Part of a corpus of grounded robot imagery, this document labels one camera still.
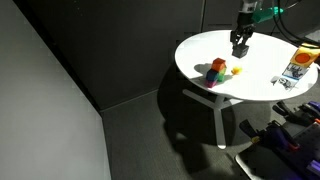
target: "yellow toy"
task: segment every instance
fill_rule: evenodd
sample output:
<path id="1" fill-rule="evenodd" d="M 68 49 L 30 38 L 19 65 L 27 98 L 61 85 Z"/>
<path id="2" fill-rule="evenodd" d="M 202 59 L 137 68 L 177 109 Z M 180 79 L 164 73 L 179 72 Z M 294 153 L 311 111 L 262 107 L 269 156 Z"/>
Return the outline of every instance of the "yellow toy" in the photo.
<path id="1" fill-rule="evenodd" d="M 239 66 L 235 66 L 235 67 L 233 67 L 233 69 L 231 70 L 231 73 L 232 73 L 233 75 L 238 75 L 238 74 L 240 74 L 241 72 L 242 72 L 242 68 L 239 67 Z"/>

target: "purple object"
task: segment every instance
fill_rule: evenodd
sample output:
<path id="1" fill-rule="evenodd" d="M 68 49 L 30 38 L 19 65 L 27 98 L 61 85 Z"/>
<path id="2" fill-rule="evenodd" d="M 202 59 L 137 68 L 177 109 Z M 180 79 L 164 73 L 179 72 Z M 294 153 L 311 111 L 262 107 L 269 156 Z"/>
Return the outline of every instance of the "purple object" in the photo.
<path id="1" fill-rule="evenodd" d="M 285 150 L 289 148 L 289 142 L 286 140 L 280 128 L 267 128 L 267 136 L 267 141 L 269 141 L 269 143 L 274 144 L 274 146 Z"/>
<path id="2" fill-rule="evenodd" d="M 308 104 L 309 104 L 310 106 L 314 107 L 317 111 L 320 112 L 320 103 L 315 102 L 315 101 L 310 101 Z"/>
<path id="3" fill-rule="evenodd" d="M 317 176 L 320 176 L 320 164 L 319 162 L 313 160 L 308 166 L 307 169 Z"/>
<path id="4" fill-rule="evenodd" d="M 213 86 L 215 86 L 217 84 L 217 81 L 208 81 L 206 80 L 206 86 L 208 88 L 212 88 Z"/>

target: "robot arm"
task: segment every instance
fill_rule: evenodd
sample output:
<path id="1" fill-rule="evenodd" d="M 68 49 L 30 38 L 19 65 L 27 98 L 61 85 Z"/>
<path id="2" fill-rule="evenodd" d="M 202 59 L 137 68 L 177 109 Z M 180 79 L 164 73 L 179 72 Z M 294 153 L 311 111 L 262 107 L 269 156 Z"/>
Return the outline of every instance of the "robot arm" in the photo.
<path id="1" fill-rule="evenodd" d="M 253 13 L 259 11 L 263 0 L 242 0 L 237 19 L 237 28 L 231 31 L 230 42 L 233 44 L 232 55 L 242 58 L 247 54 L 249 46 L 247 40 L 252 36 L 255 26 L 252 20 Z"/>

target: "cable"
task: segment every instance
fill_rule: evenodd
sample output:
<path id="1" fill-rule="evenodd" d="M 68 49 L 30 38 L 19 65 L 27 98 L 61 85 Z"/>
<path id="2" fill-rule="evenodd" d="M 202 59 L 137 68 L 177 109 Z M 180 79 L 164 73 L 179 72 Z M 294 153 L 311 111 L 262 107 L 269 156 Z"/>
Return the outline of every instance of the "cable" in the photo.
<path id="1" fill-rule="evenodd" d="M 272 0 L 272 9 L 275 9 L 275 6 L 274 6 L 274 1 Z M 293 33 L 291 33 L 283 24 L 282 22 L 282 19 L 281 19 L 281 13 L 280 13 L 280 0 L 278 0 L 278 15 L 279 15 L 279 18 L 278 20 L 280 21 L 281 25 L 283 26 L 283 29 L 288 33 L 290 34 L 291 36 L 295 37 L 296 39 L 298 39 L 298 41 L 295 41 L 295 40 L 292 40 L 290 39 L 288 36 L 286 36 L 286 34 L 281 30 L 281 28 L 279 27 L 279 24 L 275 18 L 275 16 L 273 16 L 273 20 L 275 22 L 275 25 L 276 27 L 279 29 L 280 33 L 288 40 L 290 41 L 292 44 L 296 45 L 296 46 L 300 46 L 300 47 L 305 47 L 305 48 L 309 48 L 309 49 L 320 49 L 319 47 L 313 47 L 313 46 L 306 46 L 306 45 L 302 45 L 303 42 L 307 42 L 309 44 L 319 44 L 318 42 L 315 43 L 315 41 L 312 41 L 312 40 L 306 40 L 306 39 L 302 39 L 300 37 L 297 37 L 295 36 Z"/>
<path id="2" fill-rule="evenodd" d="M 282 18 L 281 18 L 281 13 L 280 13 L 280 0 L 278 0 L 278 15 L 279 15 L 279 21 L 280 21 L 280 24 L 282 25 L 283 29 L 288 33 L 290 34 L 292 37 L 300 40 L 300 41 L 303 41 L 303 42 L 307 42 L 309 44 L 315 44 L 317 46 L 320 46 L 320 43 L 316 42 L 316 41 L 313 41 L 313 40 L 308 40 L 308 39 L 305 39 L 305 38 L 300 38 L 298 36 L 296 36 L 295 34 L 293 34 L 291 31 L 289 31 L 286 26 L 284 25 L 283 21 L 282 21 Z"/>
<path id="3" fill-rule="evenodd" d="M 272 36 L 273 35 L 273 33 L 274 33 L 274 30 L 276 29 L 276 23 L 275 23 L 275 25 L 273 26 L 273 28 L 272 28 L 272 31 L 271 31 L 271 33 L 270 33 L 270 36 Z"/>
<path id="4" fill-rule="evenodd" d="M 310 40 L 310 39 L 300 38 L 300 37 L 294 35 L 292 32 L 290 32 L 290 31 L 286 28 L 286 26 L 284 25 L 284 23 L 283 23 L 283 21 L 282 21 L 282 18 L 281 18 L 280 6 L 281 6 L 281 5 L 280 5 L 280 0 L 278 0 L 278 15 L 279 15 L 278 20 L 280 21 L 280 24 L 282 25 L 282 28 L 283 28 L 288 34 L 290 34 L 292 37 L 294 37 L 294 38 L 296 38 L 297 40 L 300 41 L 301 45 L 299 45 L 299 46 L 306 47 L 306 48 L 310 48 L 310 49 L 320 49 L 319 47 L 302 45 L 303 42 L 306 42 L 306 43 L 309 43 L 309 44 L 311 44 L 311 45 L 320 46 L 320 43 L 318 43 L 318 42 L 316 42 L 316 41 L 313 41 L 313 40 Z M 295 43 L 295 44 L 297 43 L 297 41 L 293 41 L 293 40 L 289 39 L 289 38 L 283 33 L 283 31 L 280 30 L 277 21 L 275 21 L 275 23 L 276 23 L 276 26 L 277 26 L 277 28 L 279 29 L 280 33 L 281 33 L 286 39 L 288 39 L 290 42 L 293 42 L 293 43 Z"/>
<path id="5" fill-rule="evenodd" d="M 204 25 L 204 16 L 205 16 L 205 13 L 206 13 L 206 4 L 207 4 L 207 1 L 204 0 L 203 1 L 203 7 L 202 7 L 202 13 L 201 13 L 201 27 L 200 27 L 200 33 L 203 32 L 203 25 Z"/>
<path id="6" fill-rule="evenodd" d="M 290 9 L 290 8 L 292 8 L 293 6 L 295 6 L 295 5 L 299 4 L 300 2 L 301 2 L 301 0 L 298 0 L 297 2 L 295 2 L 295 3 L 291 4 L 290 6 L 288 6 L 288 7 L 284 8 L 283 10 Z"/>

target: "white round table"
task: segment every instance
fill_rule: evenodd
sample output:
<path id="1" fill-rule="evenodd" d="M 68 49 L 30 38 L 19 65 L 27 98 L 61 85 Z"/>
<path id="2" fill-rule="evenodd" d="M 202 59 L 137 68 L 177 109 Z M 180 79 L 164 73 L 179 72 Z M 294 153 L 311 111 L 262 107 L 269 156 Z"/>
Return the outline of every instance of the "white round table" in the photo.
<path id="1" fill-rule="evenodd" d="M 221 149 L 226 147 L 221 116 L 223 108 L 243 100 L 277 101 L 292 98 L 308 91 L 318 78 L 317 67 L 312 64 L 291 91 L 274 86 L 271 80 L 281 76 L 297 47 L 259 33 L 254 33 L 246 44 L 250 47 L 247 55 L 236 58 L 231 55 L 230 30 L 211 31 L 186 39 L 175 53 L 176 64 L 187 79 L 218 95 L 215 102 L 211 102 L 189 90 L 183 90 L 184 94 L 214 110 L 217 145 Z M 216 58 L 226 60 L 225 81 L 208 88 L 205 86 L 205 76 Z M 243 68 L 241 74 L 232 75 L 234 66 Z"/>

